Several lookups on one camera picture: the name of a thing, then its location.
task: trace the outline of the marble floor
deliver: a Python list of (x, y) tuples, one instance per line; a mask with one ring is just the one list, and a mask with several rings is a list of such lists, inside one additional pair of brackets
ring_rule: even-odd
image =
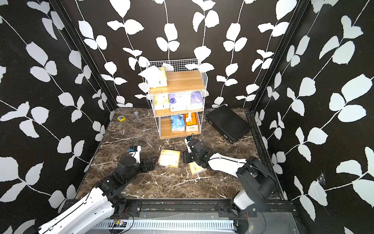
[[(134, 111), (141, 115), (136, 119)], [(234, 109), (246, 120), (243, 109)], [(124, 115), (126, 120), (117, 120)], [(154, 121), (152, 109), (121, 108), (116, 110), (113, 120), (96, 152), (96, 156), (78, 191), (82, 198), (89, 190), (116, 169), (117, 162), (133, 145), (140, 145), (140, 160), (157, 159), (161, 149), (185, 151), (185, 137), (161, 140)], [(212, 150), (234, 158), (258, 158), (251, 133), (235, 144), (227, 142), (208, 122), (202, 123), (201, 135), (196, 135)], [(180, 160), (179, 168), (166, 168), (156, 164), (156, 169), (140, 174), (122, 192), (125, 198), (233, 198), (243, 187), (239, 180), (221, 171), (207, 170), (191, 175), (187, 164)]]

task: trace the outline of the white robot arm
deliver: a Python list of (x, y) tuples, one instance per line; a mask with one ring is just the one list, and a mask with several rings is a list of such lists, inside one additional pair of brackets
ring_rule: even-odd
[(31, 227), (28, 233), (84, 234), (115, 210), (123, 213), (127, 200), (120, 193), (140, 173), (154, 170), (152, 161), (140, 161), (140, 150), (140, 146), (131, 146), (118, 162), (117, 169), (99, 181), (86, 196), (39, 228)]
[(232, 210), (241, 213), (254, 203), (263, 203), (276, 187), (270, 171), (256, 158), (237, 159), (206, 149), (192, 136), (184, 141), (187, 150), (183, 153), (185, 163), (196, 162), (203, 168), (222, 171), (237, 177), (244, 190), (233, 199)]

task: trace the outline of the tissue box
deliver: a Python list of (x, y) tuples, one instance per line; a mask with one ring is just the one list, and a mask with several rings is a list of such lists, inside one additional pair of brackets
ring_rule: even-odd
[(191, 92), (169, 94), (170, 111), (187, 110), (191, 102)]
[(163, 110), (169, 108), (169, 96), (167, 94), (158, 94), (154, 96), (154, 109)]
[(192, 92), (190, 104), (187, 106), (187, 110), (202, 109), (204, 105), (203, 97), (200, 92)]
[(184, 115), (172, 115), (170, 116), (170, 124), (172, 132), (184, 131)]
[(164, 67), (151, 66), (138, 75), (144, 77), (151, 88), (165, 87), (168, 85)]
[(190, 166), (190, 171), (192, 175), (206, 171), (206, 168), (202, 168), (196, 162), (188, 163), (188, 166)]
[(178, 168), (180, 155), (180, 151), (163, 149), (161, 150), (159, 165), (163, 167)]
[(186, 132), (198, 131), (199, 125), (197, 122), (197, 115), (195, 112), (184, 114), (186, 122)]

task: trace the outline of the yellow tape measure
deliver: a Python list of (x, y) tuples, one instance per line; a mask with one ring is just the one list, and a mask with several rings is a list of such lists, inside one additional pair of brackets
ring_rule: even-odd
[(123, 116), (123, 115), (120, 115), (120, 116), (118, 116), (118, 118), (117, 118), (119, 121), (124, 121), (124, 120), (126, 120), (126, 118)]

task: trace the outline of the black wallpaper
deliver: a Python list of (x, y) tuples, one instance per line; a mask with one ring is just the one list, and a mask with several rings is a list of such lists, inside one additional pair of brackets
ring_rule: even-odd
[(374, 2), (322, 4), (306, 9), (255, 116), (308, 231), (372, 233)]
[[(212, 107), (212, 105), (217, 107), (217, 104), (243, 107), (247, 96), (248, 101), (253, 100), (258, 88), (256, 84), (260, 84), (266, 73), (266, 68), (271, 63), (273, 53), (276, 51), (297, 5), (296, 0), (217, 0), (206, 3), (202, 0), (137, 0), (131, 2), (129, 0), (85, 0), (62, 1), (62, 3), (81, 38), (85, 40), (86, 47), (100, 73), (109, 75), (105, 79), (119, 77), (127, 81), (120, 84), (119, 80), (116, 85), (113, 81), (106, 81), (114, 99), (117, 96), (123, 97), (117, 102), (120, 107), (149, 107), (145, 98), (146, 93), (138, 87), (143, 81), (142, 77), (138, 75), (141, 70), (136, 59), (141, 61), (140, 58), (145, 57), (149, 61), (154, 61), (196, 58), (195, 48), (203, 45), (210, 49), (211, 53), (202, 62), (210, 64), (211, 66), (207, 65), (210, 69), (214, 68), (207, 72), (209, 96), (206, 99), (206, 107)], [(197, 32), (193, 27), (194, 15), (200, 15), (202, 20), (199, 26), (196, 26)], [(79, 21), (83, 21), (83, 19), (88, 23), (81, 22), (80, 27)], [(137, 29), (135, 33), (132, 30), (134, 28), (130, 27), (130, 22), (134, 23), (133, 20), (140, 23), (135, 26)], [(241, 29), (235, 38), (233, 35), (238, 21)], [(125, 25), (129, 23), (127, 35), (123, 22)], [(175, 41), (174, 44), (179, 43), (175, 52), (173, 52), (175, 45), (171, 46), (171, 50), (168, 51), (167, 42), (165, 42), (166, 48), (164, 50), (166, 52), (164, 52), (156, 42), (156, 38), (159, 37), (163, 38), (160, 40), (167, 40), (164, 32), (164, 26), (167, 23), (174, 24), (177, 31), (177, 38), (169, 37), (170, 41)], [(88, 25), (92, 28), (93, 37)], [(274, 26), (276, 33), (270, 36)], [(90, 33), (82, 33), (82, 29), (86, 29)], [(236, 39), (236, 49), (232, 49), (233, 42), (226, 42), (231, 44), (231, 47), (228, 46), (228, 51), (225, 50), (223, 43), (229, 41), (226, 34), (229, 35), (229, 38)], [(100, 36), (102, 40), (99, 38), (99, 48), (94, 41), (97, 41), (98, 35), (105, 37), (104, 40), (104, 37)], [(133, 48), (142, 51), (142, 53), (141, 55), (135, 54), (135, 59), (122, 48)], [(263, 50), (259, 52), (261, 54), (267, 52), (264, 59), (256, 52), (257, 50)], [(134, 70), (129, 66), (129, 58), (133, 63)], [(263, 69), (259, 63), (256, 63), (257, 67), (254, 67), (254, 71), (252, 71), (252, 65), (257, 59), (257, 62), (260, 63), (264, 61)], [(109, 62), (113, 62), (117, 67), (112, 78), (104, 67), (104, 64)], [(226, 67), (236, 63), (238, 69), (229, 77), (235, 81), (231, 80), (225, 83), (224, 81), (227, 79)]]
[(0, 16), (0, 233), (22, 234), (74, 198), (114, 112), (48, 2)]

